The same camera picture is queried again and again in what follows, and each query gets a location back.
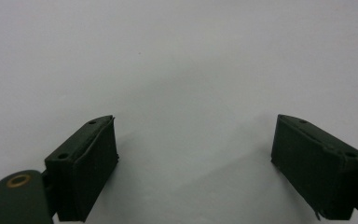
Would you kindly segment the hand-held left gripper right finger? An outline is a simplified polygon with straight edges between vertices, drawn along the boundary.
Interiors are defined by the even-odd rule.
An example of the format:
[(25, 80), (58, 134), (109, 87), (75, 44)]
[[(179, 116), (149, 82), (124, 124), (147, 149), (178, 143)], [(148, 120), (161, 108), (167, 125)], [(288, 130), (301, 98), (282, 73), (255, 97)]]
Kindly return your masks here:
[(317, 217), (348, 220), (358, 210), (358, 149), (312, 123), (277, 117), (271, 162)]

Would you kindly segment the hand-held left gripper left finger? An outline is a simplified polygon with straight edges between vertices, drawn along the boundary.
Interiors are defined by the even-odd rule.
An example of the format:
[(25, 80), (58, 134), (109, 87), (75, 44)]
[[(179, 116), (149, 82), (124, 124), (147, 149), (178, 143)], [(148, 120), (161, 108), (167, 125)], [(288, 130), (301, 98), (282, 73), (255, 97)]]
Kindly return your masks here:
[(61, 221), (84, 222), (118, 163), (111, 115), (86, 122), (45, 158)]

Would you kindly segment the white table sheet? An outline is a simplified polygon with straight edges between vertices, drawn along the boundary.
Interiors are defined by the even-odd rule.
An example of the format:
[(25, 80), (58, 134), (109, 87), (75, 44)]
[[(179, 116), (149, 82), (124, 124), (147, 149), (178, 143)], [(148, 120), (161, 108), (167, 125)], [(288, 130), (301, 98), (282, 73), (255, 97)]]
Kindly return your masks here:
[(358, 224), (271, 163), (281, 114), (358, 149), (358, 0), (0, 0), (0, 180), (115, 119), (83, 224)]

